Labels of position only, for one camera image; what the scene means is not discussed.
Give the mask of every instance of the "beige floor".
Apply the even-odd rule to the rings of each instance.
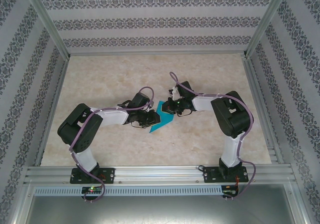
[[[174,71],[180,81],[188,80],[198,92],[238,91],[255,119],[241,157],[270,163],[240,55],[219,54],[71,57],[41,165],[74,165],[68,146],[56,131],[77,104],[112,107],[149,85],[155,91],[156,108],[175,85],[169,71]],[[218,164],[224,135],[213,112],[175,117],[159,130],[151,134],[149,130],[130,125],[100,128],[91,144],[93,155],[100,165],[113,166]]]

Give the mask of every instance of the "enclosure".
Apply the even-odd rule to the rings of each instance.
[[[320,223],[320,0],[0,6],[1,223]],[[84,203],[94,183],[72,184],[59,126],[80,103],[113,107],[143,86],[156,110],[170,71],[198,93],[239,93],[254,119],[239,142],[252,182],[234,200],[238,180],[208,183],[199,166],[220,166],[225,136],[213,111],[194,111],[152,133],[100,127],[90,148],[112,184]]]

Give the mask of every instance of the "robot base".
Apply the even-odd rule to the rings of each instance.
[[[95,174],[95,176],[101,179],[104,182],[104,184],[113,184],[115,179],[114,172],[114,168],[100,167],[98,169],[98,173]],[[70,177],[70,184],[100,184],[100,182],[88,176],[79,168],[73,168]]]
[[[236,182],[237,177],[239,182],[248,182],[248,173],[244,166],[238,168],[237,171],[229,174],[225,178],[221,175],[218,166],[206,166],[203,168],[203,176],[205,183],[223,183],[223,182]]]

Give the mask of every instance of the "blue cardboard piece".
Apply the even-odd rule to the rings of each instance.
[[[174,115],[165,113],[162,111],[162,104],[164,103],[164,101],[159,101],[158,107],[156,108],[157,113],[160,116],[160,120],[161,122],[158,124],[155,124],[151,127],[151,130],[149,133],[154,132],[155,130],[158,130],[160,127],[163,127],[164,125],[167,125],[168,123],[170,123],[171,121],[173,121],[174,119]]]

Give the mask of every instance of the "metal bar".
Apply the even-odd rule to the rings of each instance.
[[[309,224],[310,219],[307,214],[306,207],[303,203],[300,190],[296,183],[288,183],[284,185],[285,193],[296,223]]]
[[[24,185],[72,185],[69,183],[72,168],[74,167],[29,167]],[[212,183],[204,183],[198,166],[119,166],[114,168],[116,171],[113,185],[212,185]],[[248,165],[246,168],[248,176],[251,177],[253,167]],[[288,180],[296,181],[290,164],[261,164],[257,165],[256,172],[253,184],[283,184]],[[234,182],[215,184],[231,185]]]
[[[276,152],[274,151],[275,149],[273,147],[268,147],[268,152],[269,152],[269,155],[275,155]]]
[[[277,11],[277,8],[279,7],[282,0],[271,0],[268,9],[266,10],[264,16],[262,17],[256,31],[254,32],[254,35],[252,36],[248,47],[246,49],[246,56],[251,56],[252,53],[255,50],[255,47],[259,43],[263,33],[265,32],[268,24],[270,23],[272,17]]]
[[[50,36],[52,37],[54,43],[56,44],[57,48],[59,49],[61,55],[63,56],[64,60],[69,60],[69,52],[58,32],[56,29],[52,19],[50,18],[47,10],[45,9],[41,0],[30,0],[32,6],[36,10],[36,13],[39,15],[42,23],[44,24],[45,28],[48,30]]]
[[[35,193],[34,190],[35,190],[35,187],[31,185],[22,187],[21,193],[19,195],[19,199],[17,201],[18,204],[14,211],[13,217],[11,221],[9,221],[8,223],[24,224],[27,222],[27,217],[28,217],[31,203]]]
[[[129,51],[129,52],[81,52],[71,53],[71,56],[97,56],[97,55],[212,55],[212,54],[242,54],[243,51]]]
[[[49,113],[48,125],[46,126],[45,132],[43,134],[44,136],[43,136],[42,142],[40,144],[38,156],[37,156],[37,158],[35,160],[36,161],[35,164],[34,164],[35,166],[40,166],[40,164],[41,164],[41,160],[42,160],[42,156],[44,154],[45,146],[46,146],[48,138],[49,138],[52,122],[54,120],[55,111],[57,109],[56,107],[58,105],[61,89],[62,89],[63,83],[65,81],[65,76],[66,76],[66,72],[67,72],[66,70],[68,69],[68,64],[69,64],[69,61],[67,61],[67,63],[65,63],[65,65],[63,67],[62,77],[60,78],[59,83],[58,83],[58,90],[57,90],[57,93],[56,93],[56,95],[54,97],[55,99],[53,100],[52,108],[51,108],[51,111]]]
[[[81,186],[38,186],[35,196],[81,196]],[[106,186],[106,196],[223,195],[220,185],[207,186]],[[99,196],[88,193],[87,196]]]
[[[262,131],[264,133],[264,137],[266,138],[266,143],[268,146],[274,148],[278,163],[284,163],[271,121],[269,119],[269,114],[262,96],[262,92],[260,88],[258,88],[259,84],[257,77],[254,74],[251,60],[250,58],[242,58],[242,60]]]

